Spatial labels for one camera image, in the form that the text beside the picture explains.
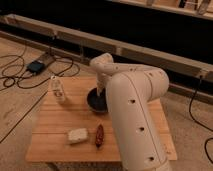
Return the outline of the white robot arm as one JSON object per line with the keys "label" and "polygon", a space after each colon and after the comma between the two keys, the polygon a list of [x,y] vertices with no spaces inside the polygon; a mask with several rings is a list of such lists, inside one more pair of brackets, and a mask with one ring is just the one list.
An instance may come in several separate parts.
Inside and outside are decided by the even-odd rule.
{"label": "white robot arm", "polygon": [[148,103],[163,96],[169,78],[160,68],[116,63],[109,53],[90,61],[97,87],[87,96],[92,110],[108,112],[125,171],[172,171]]}

